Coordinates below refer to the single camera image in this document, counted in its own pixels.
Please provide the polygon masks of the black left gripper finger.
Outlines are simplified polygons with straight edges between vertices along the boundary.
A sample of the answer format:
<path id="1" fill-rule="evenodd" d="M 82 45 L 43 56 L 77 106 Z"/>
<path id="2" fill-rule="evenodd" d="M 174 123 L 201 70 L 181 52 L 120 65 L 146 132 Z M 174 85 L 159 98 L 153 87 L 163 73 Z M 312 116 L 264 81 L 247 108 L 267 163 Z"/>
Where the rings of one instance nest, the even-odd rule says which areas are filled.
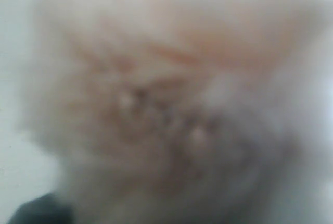
<path id="1" fill-rule="evenodd" d="M 73 223 L 71 208 L 60 204 L 54 193 L 21 204 L 8 224 L 70 224 Z"/>

